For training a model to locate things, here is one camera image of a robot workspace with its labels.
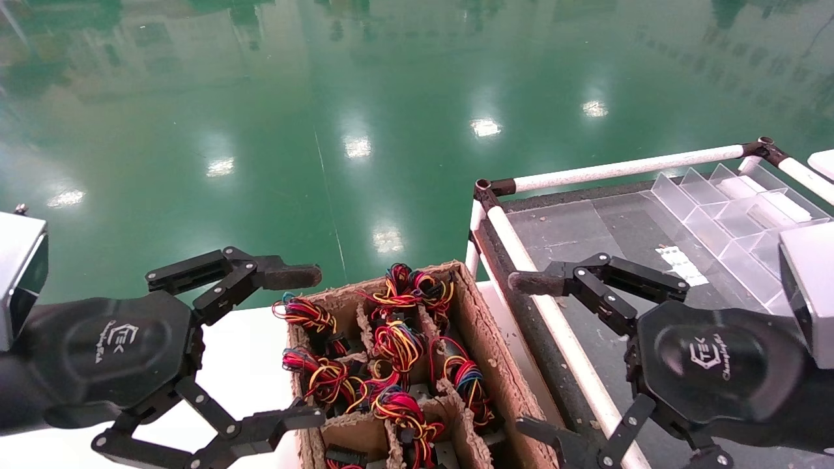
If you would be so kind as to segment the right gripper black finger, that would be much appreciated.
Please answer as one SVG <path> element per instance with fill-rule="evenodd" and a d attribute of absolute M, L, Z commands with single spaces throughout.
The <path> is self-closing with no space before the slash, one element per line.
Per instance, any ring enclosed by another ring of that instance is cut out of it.
<path fill-rule="evenodd" d="M 508 284 L 527 296 L 574 296 L 619 336 L 635 335 L 637 309 L 618 291 L 659 305 L 667 300 L 684 301 L 690 290 L 688 282 L 673 274 L 608 253 L 575 263 L 552 261 L 542 271 L 513 271 Z"/>

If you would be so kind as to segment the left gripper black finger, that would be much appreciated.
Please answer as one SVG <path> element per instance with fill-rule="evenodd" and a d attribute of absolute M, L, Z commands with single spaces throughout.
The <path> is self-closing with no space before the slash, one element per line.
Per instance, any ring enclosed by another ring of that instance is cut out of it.
<path fill-rule="evenodd" d="M 193 302 L 200 324 L 212 326 L 258 290 L 293 291 L 322 280 L 316 264 L 286 264 L 279 255 L 253 256 L 227 246 L 166 265 L 145 276 L 149 291 L 178 296 L 208 285 Z"/>

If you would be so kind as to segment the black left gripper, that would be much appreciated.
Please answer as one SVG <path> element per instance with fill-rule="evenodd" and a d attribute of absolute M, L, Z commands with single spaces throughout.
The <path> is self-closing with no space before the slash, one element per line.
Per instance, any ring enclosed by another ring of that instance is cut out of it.
<path fill-rule="evenodd" d="M 229 468 L 275 451 L 289 431 L 324 425 L 325 413 L 301 398 L 283 410 L 233 419 L 191 377 L 204 350 L 190 307 L 166 292 L 36 306 L 2 353 L 2 434 L 115 419 L 91 442 L 107 460 L 137 468 Z M 211 442 L 188 452 L 134 438 L 144 419 L 180 401 L 214 428 Z"/>

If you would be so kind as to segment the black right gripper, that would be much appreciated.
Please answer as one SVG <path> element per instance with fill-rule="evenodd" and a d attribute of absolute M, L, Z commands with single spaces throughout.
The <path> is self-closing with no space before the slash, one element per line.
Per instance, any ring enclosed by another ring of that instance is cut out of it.
<path fill-rule="evenodd" d="M 605 444 L 536 418 L 516 430 L 555 450 L 560 468 L 622 468 L 653 421 L 693 449 L 684 468 L 732 468 L 709 437 L 824 454 L 832 448 L 832 370 L 786 317 L 667 301 L 635 321 L 627 379 L 637 397 Z"/>

